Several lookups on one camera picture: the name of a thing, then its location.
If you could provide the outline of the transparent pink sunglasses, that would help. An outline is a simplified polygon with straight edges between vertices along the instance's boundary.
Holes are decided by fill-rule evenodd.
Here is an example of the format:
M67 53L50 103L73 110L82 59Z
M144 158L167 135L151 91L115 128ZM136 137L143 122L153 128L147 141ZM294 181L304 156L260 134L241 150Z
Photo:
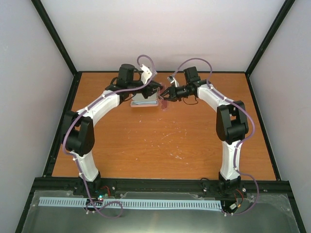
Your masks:
M168 103L166 100L163 99L163 97L161 97L160 95L165 91L166 89L166 86L165 84L163 83L160 83L160 87L157 88L157 93L156 93L156 96L157 96L157 101L158 101L158 104L159 106L161 107L161 110L162 111L165 111L168 107Z

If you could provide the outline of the light blue cleaning cloth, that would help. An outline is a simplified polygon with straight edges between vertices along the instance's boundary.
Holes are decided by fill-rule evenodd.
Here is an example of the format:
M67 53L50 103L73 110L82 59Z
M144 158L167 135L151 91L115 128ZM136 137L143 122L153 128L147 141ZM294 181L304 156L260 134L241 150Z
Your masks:
M140 106L150 107L150 106L158 106L158 103L156 101L149 101L149 102L133 101L131 102L131 105L137 106L137 107L140 107Z

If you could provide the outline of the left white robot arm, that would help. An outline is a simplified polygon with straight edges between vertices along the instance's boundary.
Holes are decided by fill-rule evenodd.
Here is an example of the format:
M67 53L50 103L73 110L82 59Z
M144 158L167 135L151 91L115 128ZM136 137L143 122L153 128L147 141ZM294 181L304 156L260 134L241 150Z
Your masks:
M73 156L79 176L86 181L84 190L90 195L97 195L101 190L101 183L96 180L99 171L92 155L95 144L94 126L130 95L142 94L144 98L148 98L156 93L161 87L153 81L156 74L156 71L145 65L136 69L133 65L122 64L116 81L107 86L98 98L77 112L65 113L62 125L63 151Z

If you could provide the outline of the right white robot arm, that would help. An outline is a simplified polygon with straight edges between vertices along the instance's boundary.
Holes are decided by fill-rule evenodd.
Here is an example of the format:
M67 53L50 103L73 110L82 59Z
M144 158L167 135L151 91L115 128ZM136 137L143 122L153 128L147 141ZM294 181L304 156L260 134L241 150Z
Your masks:
M181 101L195 96L216 112L216 134L222 141L222 166L219 172L219 192L228 194L241 182L240 154L242 141L249 131L245 105L242 101L228 99L214 85L201 80L196 67L184 70L186 84L179 86L174 75L168 77L171 86L160 95L167 101Z

